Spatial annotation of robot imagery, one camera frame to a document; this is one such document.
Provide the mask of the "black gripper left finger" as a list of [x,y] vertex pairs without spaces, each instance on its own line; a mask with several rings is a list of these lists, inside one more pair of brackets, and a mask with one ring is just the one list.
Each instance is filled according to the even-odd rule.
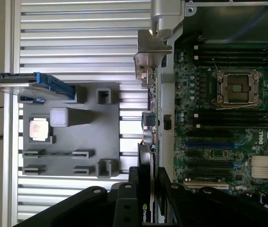
[[19,227],[139,227],[138,168],[129,179],[107,191],[91,186],[17,224]]

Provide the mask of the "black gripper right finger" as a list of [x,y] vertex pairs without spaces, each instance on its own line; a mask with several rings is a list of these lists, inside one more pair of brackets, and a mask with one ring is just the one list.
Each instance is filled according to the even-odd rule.
[[268,227],[268,209],[213,187],[193,193],[172,183],[163,167],[157,189],[161,214],[177,227]]

